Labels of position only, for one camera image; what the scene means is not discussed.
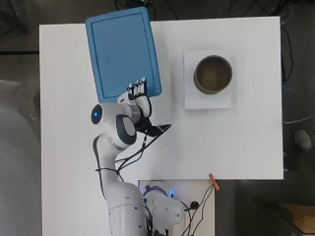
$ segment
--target floor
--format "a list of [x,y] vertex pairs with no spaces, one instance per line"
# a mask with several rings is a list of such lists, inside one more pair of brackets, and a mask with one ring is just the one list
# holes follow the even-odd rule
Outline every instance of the floor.
[[[8,0],[0,2],[1,9],[10,10]],[[157,10],[157,20],[174,20],[166,0],[149,0]],[[179,20],[241,17],[253,0],[239,0],[238,9],[227,15],[228,0],[169,0]],[[269,3],[272,10],[278,1]],[[87,17],[114,11],[112,0],[12,0],[19,19],[31,28],[30,35],[10,32],[0,36],[0,51],[38,50],[38,26],[41,24],[84,23]],[[283,119],[300,119],[315,114],[315,4],[300,1],[283,14],[283,27],[288,31],[292,46],[293,70],[283,85]],[[246,17],[262,13],[256,4]],[[288,44],[283,34],[283,59],[286,74],[290,63]],[[38,55],[0,56],[0,80],[20,82],[16,91],[19,111],[29,121],[40,140],[39,61]],[[296,125],[283,125],[284,181],[220,181],[216,196],[216,235],[290,235],[253,199],[315,206],[315,154],[300,153],[294,145],[294,132],[307,129],[315,138],[315,119]]]

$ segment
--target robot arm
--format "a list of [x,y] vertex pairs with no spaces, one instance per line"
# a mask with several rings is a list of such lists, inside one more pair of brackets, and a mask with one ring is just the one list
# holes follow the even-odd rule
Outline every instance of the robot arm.
[[108,203],[108,218],[112,236],[147,236],[145,208],[137,186],[119,182],[115,167],[117,155],[137,140],[135,125],[142,117],[136,104],[104,103],[92,112],[92,121],[104,133],[94,139],[100,185]]
[[[104,131],[94,139],[93,148],[112,236],[148,235],[142,193],[137,186],[118,181],[115,167],[117,155],[136,142],[137,131],[153,137],[161,132],[149,120],[152,108],[145,87],[145,81],[137,82],[118,103],[98,104],[92,112],[92,122]],[[182,220],[183,207],[176,200],[156,192],[149,193],[146,200],[155,235]]]

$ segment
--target bowl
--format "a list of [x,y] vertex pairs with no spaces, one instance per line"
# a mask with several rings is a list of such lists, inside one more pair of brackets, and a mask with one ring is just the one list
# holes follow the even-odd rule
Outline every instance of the bowl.
[[220,56],[208,56],[201,60],[194,73],[196,88],[205,94],[224,90],[232,80],[232,67]]

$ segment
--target white table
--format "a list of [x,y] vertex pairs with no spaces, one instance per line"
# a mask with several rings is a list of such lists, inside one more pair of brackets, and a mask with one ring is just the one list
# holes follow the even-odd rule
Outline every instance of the white table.
[[[172,127],[122,175],[149,179],[282,179],[279,18],[152,23],[162,95],[153,123]],[[97,103],[85,25],[40,26],[43,235],[109,235],[90,120]],[[184,50],[224,49],[235,100],[226,110],[184,110]],[[122,153],[134,153],[133,147]]]

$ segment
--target black cable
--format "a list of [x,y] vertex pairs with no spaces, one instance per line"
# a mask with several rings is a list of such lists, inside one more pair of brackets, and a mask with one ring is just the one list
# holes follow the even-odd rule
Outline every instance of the black cable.
[[268,0],[267,4],[265,5],[264,8],[262,8],[262,11],[258,14],[258,16],[262,15],[263,13],[266,13],[266,15],[269,16],[269,13],[267,12],[267,8],[270,3],[271,3],[271,0]]
[[180,201],[185,207],[186,207],[186,210],[188,212],[188,215],[189,215],[189,229],[188,229],[188,233],[187,233],[187,236],[189,236],[189,233],[190,233],[190,229],[191,229],[191,224],[192,224],[192,217],[191,217],[191,213],[189,211],[189,207],[182,201]]
[[248,10],[243,14],[242,17],[245,17],[247,13],[249,13],[250,10],[252,10],[252,8],[256,5],[257,1],[254,1],[253,4],[250,6],[250,8],[248,8]]
[[[138,161],[141,157],[142,157],[142,155],[144,154],[144,147],[146,146],[146,143],[147,143],[147,134],[145,134],[145,137],[144,137],[144,140],[143,140],[143,142],[142,142],[142,146],[141,146],[141,154],[140,154],[140,156],[136,159],[136,161]],[[130,165],[130,163],[129,164],[127,164],[126,165],[126,163],[129,161],[129,160],[131,160],[131,158],[127,158],[126,160],[124,160],[123,161],[123,163],[118,167],[118,169],[117,169],[117,171],[118,171],[118,173],[120,172],[120,170],[122,170],[123,168],[125,168],[126,166],[128,166],[128,165]]]
[[128,7],[127,7],[125,4],[123,4],[122,2],[120,2],[119,0],[114,0],[114,3],[115,3],[115,7],[116,7],[116,10],[117,10],[117,11],[119,11],[119,8],[118,8],[117,3],[118,3],[121,7],[123,7],[124,9],[128,9]]
[[[191,221],[194,220],[194,217],[195,217],[195,215],[196,215],[198,209],[199,209],[200,206],[203,204],[203,202],[204,202],[204,200],[205,200],[205,197],[206,197],[207,193],[209,192],[209,190],[211,189],[211,187],[214,187],[214,185],[212,184],[212,185],[209,186],[209,188],[206,190],[206,192],[205,192],[205,194],[204,194],[204,197],[203,197],[203,199],[201,200],[201,202],[200,202],[200,204],[199,204],[199,207],[198,207],[198,208],[196,209],[196,211],[193,213],[193,216],[192,216],[192,218],[191,218]],[[182,233],[181,236],[184,236],[185,232],[188,230],[189,227],[191,227],[191,223],[189,223],[189,225],[186,227],[186,229],[184,230],[184,232]]]
[[292,52],[292,47],[291,47],[291,42],[290,42],[290,39],[289,39],[288,32],[283,27],[282,27],[282,30],[285,32],[285,35],[286,35],[286,38],[287,38],[287,44],[288,44],[289,55],[290,55],[290,64],[291,64],[291,67],[290,67],[289,73],[287,75],[287,78],[285,78],[285,81],[284,81],[284,82],[287,82],[288,79],[290,78],[291,74],[292,74],[292,71],[293,71],[293,52]]
[[175,17],[175,20],[178,20],[178,16],[175,12],[175,10],[173,9],[173,7],[170,5],[169,1],[168,0],[164,0],[164,2],[166,3],[166,5],[168,6],[169,10],[172,12],[172,14],[174,15]]
[[195,235],[195,232],[196,232],[196,230],[198,229],[198,226],[199,226],[199,225],[201,224],[201,222],[204,220],[205,205],[206,205],[207,199],[210,197],[211,192],[213,191],[214,187],[215,187],[215,186],[213,186],[213,188],[212,188],[211,191],[209,192],[207,198],[205,199],[205,202],[204,202],[204,205],[203,205],[203,209],[201,210],[201,219],[199,220],[199,222],[197,223],[197,225],[196,225],[196,227],[195,227],[195,229],[194,229],[194,231],[193,231],[193,234],[192,234],[193,236]]
[[142,152],[143,149],[147,149],[147,148],[148,148],[152,143],[154,143],[162,134],[164,134],[170,127],[171,127],[171,125],[168,125],[159,135],[157,135],[156,137],[154,137],[147,145],[145,145],[144,147],[140,148],[136,153],[132,154],[132,155],[129,156],[129,157],[115,160],[115,162],[118,163],[118,162],[121,162],[121,161],[125,161],[126,159],[131,159],[131,158],[135,157],[137,154],[139,154],[140,152]]
[[156,21],[157,20],[157,10],[156,10],[155,6],[151,3],[147,3],[147,6],[151,7],[154,10],[153,21]]
[[227,11],[227,15],[228,15],[228,16],[229,16],[230,13],[236,12],[236,11],[238,11],[239,9],[241,9],[241,7],[232,9],[232,8],[236,5],[237,0],[235,0],[234,2],[232,2],[232,0],[230,0],[229,3],[230,3],[230,5],[229,5],[228,11]]
[[17,18],[19,15],[18,15],[18,13],[16,12],[16,10],[14,9],[14,6],[13,6],[11,0],[8,0],[8,2],[9,2],[10,8],[11,8],[11,10],[12,10],[14,16]]

